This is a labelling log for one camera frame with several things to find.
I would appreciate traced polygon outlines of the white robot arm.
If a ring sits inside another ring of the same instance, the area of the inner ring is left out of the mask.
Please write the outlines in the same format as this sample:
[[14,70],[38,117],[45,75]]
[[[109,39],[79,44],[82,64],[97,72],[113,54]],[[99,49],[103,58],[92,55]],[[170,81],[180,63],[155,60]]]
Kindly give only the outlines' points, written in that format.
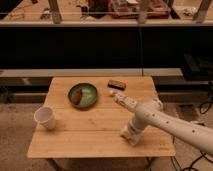
[[213,156],[213,129],[165,114],[162,102],[156,98],[144,103],[127,98],[123,104],[134,113],[121,133],[132,146],[139,142],[141,132],[152,125]]

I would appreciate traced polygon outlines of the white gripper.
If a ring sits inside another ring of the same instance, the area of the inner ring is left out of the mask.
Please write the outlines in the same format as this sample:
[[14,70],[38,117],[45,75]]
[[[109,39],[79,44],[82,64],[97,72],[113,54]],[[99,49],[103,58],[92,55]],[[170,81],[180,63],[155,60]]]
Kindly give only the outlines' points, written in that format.
[[146,122],[140,120],[139,118],[132,118],[126,126],[125,136],[128,139],[139,137],[146,126]]

